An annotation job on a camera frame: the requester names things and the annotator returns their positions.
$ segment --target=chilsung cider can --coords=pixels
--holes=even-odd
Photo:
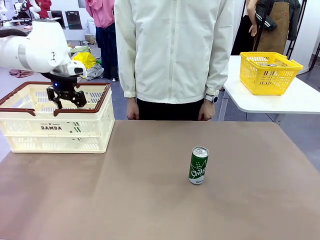
[[[196,146],[192,150],[189,170],[189,181],[192,184],[200,185],[204,182],[208,158],[209,150],[203,146]]]

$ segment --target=black jacket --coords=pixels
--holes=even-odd
[[[258,25],[262,23],[262,18],[265,14],[269,0],[261,0],[255,7],[255,16]],[[263,26],[265,30],[271,31],[277,27],[277,24],[269,17],[275,2],[286,2],[289,4],[290,9],[290,25],[288,40],[296,40],[298,36],[298,19],[300,14],[301,5],[299,0],[271,0],[270,9],[267,13],[266,21]]]

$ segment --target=pink shirt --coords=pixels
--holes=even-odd
[[[98,28],[106,29],[115,22],[115,0],[85,0],[85,6]]]

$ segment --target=person in pink shirt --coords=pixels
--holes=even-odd
[[[85,6],[96,26],[95,38],[98,48],[101,49],[104,77],[118,81],[115,0],[85,0]]]

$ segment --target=dark pants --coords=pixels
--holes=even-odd
[[[137,99],[140,120],[197,121],[204,99],[185,104],[167,104]]]
[[[104,77],[107,79],[118,78],[118,56],[116,27],[111,24],[106,29],[96,28],[96,43],[101,49],[101,62],[104,68]]]
[[[251,33],[249,32],[251,26],[252,23],[249,16],[244,16],[241,19],[240,26],[235,37],[235,41],[231,52],[232,56],[238,56],[242,52],[253,51],[255,38],[251,36]]]

